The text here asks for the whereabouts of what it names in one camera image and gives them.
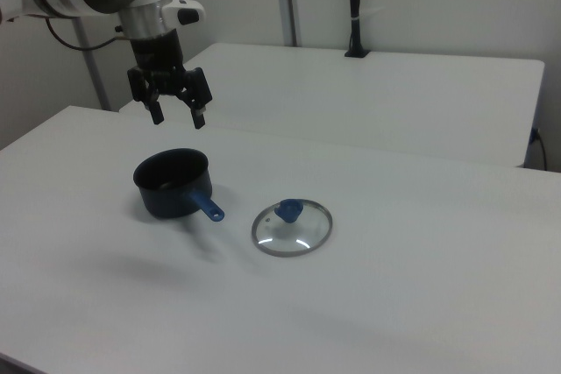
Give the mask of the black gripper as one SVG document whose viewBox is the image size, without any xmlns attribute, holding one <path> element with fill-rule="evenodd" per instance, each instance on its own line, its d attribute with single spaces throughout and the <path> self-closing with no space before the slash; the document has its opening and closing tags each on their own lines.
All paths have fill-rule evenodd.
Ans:
<svg viewBox="0 0 561 374">
<path fill-rule="evenodd" d="M 176 30 L 151 39 L 131 41 L 137 66 L 127 71 L 132 99 L 141 102 L 153 123 L 164 121 L 160 95 L 176 95 L 190 109 L 197 130 L 205 125 L 206 106 L 212 94 L 200 67 L 185 71 L 181 43 Z"/>
</svg>

